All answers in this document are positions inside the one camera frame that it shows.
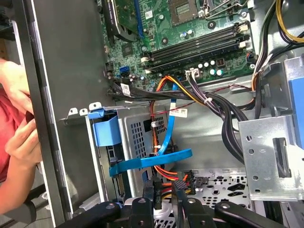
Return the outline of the person's left hand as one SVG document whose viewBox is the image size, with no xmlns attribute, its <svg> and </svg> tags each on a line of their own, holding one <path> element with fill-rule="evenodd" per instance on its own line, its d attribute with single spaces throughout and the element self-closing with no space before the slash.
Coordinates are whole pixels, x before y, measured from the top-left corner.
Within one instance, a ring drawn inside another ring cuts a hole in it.
<svg viewBox="0 0 304 228">
<path fill-rule="evenodd" d="M 0 59 L 0 84 L 11 103 L 22 113 L 33 114 L 25 68 L 14 62 Z"/>
</svg>

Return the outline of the person's right hand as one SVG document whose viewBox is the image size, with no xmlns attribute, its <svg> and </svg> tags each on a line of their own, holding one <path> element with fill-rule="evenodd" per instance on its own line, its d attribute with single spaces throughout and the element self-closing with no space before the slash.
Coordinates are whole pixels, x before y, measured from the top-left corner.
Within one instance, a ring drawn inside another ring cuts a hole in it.
<svg viewBox="0 0 304 228">
<path fill-rule="evenodd" d="M 26 120 L 16 130 L 14 136 L 5 145 L 5 152 L 10 155 L 10 163 L 26 168 L 34 167 L 42 161 L 36 121 Z"/>
</svg>

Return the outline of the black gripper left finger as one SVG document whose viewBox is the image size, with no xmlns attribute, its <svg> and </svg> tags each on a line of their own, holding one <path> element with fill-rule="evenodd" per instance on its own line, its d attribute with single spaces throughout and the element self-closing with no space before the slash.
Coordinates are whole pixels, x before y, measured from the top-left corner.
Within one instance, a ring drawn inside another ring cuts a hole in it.
<svg viewBox="0 0 304 228">
<path fill-rule="evenodd" d="M 115 202 L 102 202 L 88 211 L 59 225 L 59 228 L 153 228 L 154 185 L 148 180 L 143 185 L 143 194 L 130 198 L 130 203 L 120 206 Z"/>
</svg>

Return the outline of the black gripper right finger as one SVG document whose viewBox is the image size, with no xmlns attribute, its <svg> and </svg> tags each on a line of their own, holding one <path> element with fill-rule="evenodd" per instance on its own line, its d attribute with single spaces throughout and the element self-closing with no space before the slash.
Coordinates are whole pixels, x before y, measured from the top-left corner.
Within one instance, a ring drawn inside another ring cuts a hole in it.
<svg viewBox="0 0 304 228">
<path fill-rule="evenodd" d="M 178 228 L 187 220 L 190 228 L 215 228 L 214 218 L 232 228 L 283 228 L 284 225 L 254 213 L 230 201 L 221 201 L 214 207 L 214 215 L 205 211 L 201 201 L 188 197 L 186 184 L 180 180 L 172 182 L 172 209 Z"/>
</svg>

